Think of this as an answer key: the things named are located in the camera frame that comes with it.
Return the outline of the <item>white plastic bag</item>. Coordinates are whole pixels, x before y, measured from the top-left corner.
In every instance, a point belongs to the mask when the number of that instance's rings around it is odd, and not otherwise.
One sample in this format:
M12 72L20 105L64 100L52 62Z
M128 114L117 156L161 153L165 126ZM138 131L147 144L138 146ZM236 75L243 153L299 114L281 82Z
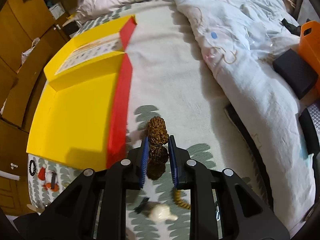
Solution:
M40 38L39 37L35 38L31 44L31 47L21 54L21 65L23 65L25 63L28 56L31 54L31 52L33 51L33 49L36 47L36 45L39 42L40 42Z

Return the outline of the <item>leaf patterned bed sheet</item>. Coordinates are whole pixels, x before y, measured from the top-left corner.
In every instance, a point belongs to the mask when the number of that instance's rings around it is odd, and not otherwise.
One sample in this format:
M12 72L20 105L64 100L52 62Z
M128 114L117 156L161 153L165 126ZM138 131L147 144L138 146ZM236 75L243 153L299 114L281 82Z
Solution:
M202 59L188 20L170 0L125 5L114 12L87 21L76 35L110 20L135 14L137 27L127 53L133 66L126 130L126 151L140 146L148 121L161 116L178 147L208 168L233 169L268 205L265 184L249 146L227 117L229 100ZM58 192L45 190L37 174L28 174L33 206L52 202L81 170L29 155L31 170L47 165L55 171ZM169 161L159 180L146 178L140 191L127 191L126 239L189 239L190 212L177 206L172 196ZM176 221L154 223L134 209L143 198L170 206Z

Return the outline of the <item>orange plastic basket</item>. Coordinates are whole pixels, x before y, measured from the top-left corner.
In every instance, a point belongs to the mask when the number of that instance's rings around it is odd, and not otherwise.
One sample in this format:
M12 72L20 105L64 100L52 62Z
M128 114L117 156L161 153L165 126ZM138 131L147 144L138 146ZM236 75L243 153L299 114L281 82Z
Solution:
M309 21L301 26L298 54L320 74L320 23Z

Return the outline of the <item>printed instruction sheet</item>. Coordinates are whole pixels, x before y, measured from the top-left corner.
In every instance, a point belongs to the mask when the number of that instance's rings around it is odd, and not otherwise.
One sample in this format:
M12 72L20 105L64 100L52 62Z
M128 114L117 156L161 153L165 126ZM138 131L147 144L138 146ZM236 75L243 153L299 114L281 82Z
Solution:
M55 75L73 68L80 63L119 50L122 50L122 42L119 34L112 34L93 42L89 42L72 51L67 59L65 59L65 61L61 64L60 68L56 71Z

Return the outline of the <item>yellow cardboard box tray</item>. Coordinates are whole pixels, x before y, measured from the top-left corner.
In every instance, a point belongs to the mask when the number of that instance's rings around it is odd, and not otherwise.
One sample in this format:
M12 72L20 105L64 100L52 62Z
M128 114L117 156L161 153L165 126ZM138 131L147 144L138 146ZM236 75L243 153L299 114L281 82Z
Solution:
M58 164L101 171L125 154L132 65L126 53L136 28L128 15L73 37L44 68L47 84L37 105L27 153ZM55 75L72 51L119 34L122 50Z

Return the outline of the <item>red santa hat hair clip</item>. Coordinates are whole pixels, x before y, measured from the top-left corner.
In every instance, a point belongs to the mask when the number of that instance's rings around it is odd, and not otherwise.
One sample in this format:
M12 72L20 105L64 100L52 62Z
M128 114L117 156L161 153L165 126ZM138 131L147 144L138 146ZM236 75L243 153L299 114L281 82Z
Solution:
M38 179L42 182L46 181L46 168L47 168L47 165L42 164L42 166L37 174Z

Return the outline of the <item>white bow hair clip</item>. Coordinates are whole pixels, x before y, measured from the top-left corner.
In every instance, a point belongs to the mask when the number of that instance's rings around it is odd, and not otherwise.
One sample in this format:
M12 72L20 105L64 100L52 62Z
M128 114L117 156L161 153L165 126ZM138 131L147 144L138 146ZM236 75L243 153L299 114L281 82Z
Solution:
M171 213L170 207L167 204L150 202L148 197L143 198L134 211L137 214L143 214L145 217L155 223L164 222L166 220L178 220L178 216Z

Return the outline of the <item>black rectangular box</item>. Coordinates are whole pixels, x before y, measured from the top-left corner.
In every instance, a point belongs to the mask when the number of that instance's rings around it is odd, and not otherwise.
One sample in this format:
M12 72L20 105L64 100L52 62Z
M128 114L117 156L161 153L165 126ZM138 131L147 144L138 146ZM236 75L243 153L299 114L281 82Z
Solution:
M276 58L272 65L298 99L306 96L318 80L317 72L292 49Z

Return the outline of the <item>blue star heart hair clip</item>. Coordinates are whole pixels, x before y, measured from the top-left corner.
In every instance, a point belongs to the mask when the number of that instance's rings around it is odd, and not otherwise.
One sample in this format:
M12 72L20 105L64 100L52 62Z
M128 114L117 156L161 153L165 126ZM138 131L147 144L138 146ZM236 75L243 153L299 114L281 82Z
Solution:
M59 185L57 181L57 174L55 171L49 171L46 174L46 183L45 183L46 189L57 192L59 190Z

